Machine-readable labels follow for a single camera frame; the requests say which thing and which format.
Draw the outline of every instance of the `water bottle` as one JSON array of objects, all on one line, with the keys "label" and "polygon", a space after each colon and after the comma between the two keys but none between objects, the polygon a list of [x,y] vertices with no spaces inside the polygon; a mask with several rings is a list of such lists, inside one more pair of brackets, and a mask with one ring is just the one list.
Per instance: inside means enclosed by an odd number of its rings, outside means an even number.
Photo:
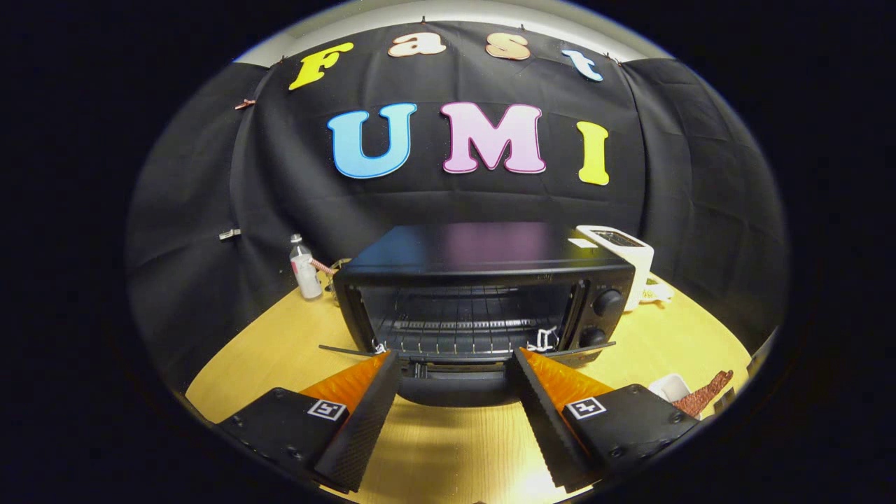
[{"label": "water bottle", "polygon": [[292,272],[296,274],[298,288],[302,291],[302,297],[313,300],[319,297],[323,290],[317,280],[317,270],[311,265],[311,250],[302,243],[302,236],[294,234],[289,237],[291,249],[289,262],[292,264]]}]

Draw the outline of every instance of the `letter m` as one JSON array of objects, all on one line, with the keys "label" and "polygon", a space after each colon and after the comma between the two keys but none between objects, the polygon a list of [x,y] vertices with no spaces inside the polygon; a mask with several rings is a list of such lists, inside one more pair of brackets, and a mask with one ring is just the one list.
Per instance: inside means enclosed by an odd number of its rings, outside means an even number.
[{"label": "letter m", "polygon": [[504,167],[518,173],[540,173],[545,162],[538,155],[538,118],[541,110],[531,105],[511,105],[497,127],[475,104],[469,102],[446,103],[442,113],[451,122],[451,156],[444,169],[449,173],[467,173],[478,163],[470,156],[474,145],[479,157],[488,169],[495,169],[504,149],[510,145],[510,157]]}]

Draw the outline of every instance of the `black toaster oven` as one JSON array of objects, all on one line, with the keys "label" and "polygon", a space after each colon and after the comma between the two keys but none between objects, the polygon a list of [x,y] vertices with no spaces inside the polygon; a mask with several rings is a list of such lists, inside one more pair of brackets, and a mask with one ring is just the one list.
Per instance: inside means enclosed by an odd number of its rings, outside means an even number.
[{"label": "black toaster oven", "polygon": [[634,266],[545,222],[398,226],[333,276],[360,351],[397,352],[399,395],[484,406],[516,397],[516,347],[568,365],[612,344]]}]

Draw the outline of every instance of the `table surface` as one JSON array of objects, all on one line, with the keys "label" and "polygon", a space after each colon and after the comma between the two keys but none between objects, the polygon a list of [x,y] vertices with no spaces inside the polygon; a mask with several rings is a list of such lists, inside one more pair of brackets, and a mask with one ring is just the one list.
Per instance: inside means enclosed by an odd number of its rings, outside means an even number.
[{"label": "table surface", "polygon": [[[739,390],[750,355],[718,320],[673,290],[668,304],[624,314],[610,340],[616,345],[579,371],[613,388],[646,387],[678,373],[695,390],[732,369],[722,394]],[[186,398],[217,423],[274,387],[302,390],[366,358],[323,350],[321,343],[356,349],[330,294],[306,301],[296,289],[221,349]],[[702,414],[712,414],[712,404]],[[552,503],[587,490],[567,494],[554,486],[520,403],[436,408],[396,396],[360,491],[332,493],[362,503],[497,504]]]}]

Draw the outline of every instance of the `wall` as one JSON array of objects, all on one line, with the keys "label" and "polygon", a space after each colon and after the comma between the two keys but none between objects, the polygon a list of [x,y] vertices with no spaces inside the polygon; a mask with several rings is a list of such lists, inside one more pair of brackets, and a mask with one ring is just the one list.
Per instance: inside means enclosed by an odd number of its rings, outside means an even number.
[{"label": "wall", "polygon": [[366,0],[350,2],[298,22],[252,48],[237,62],[270,66],[314,46],[363,30],[393,24],[434,21],[491,22],[566,40],[619,61],[672,57],[616,22],[574,4],[513,0],[514,4],[480,0]]}]

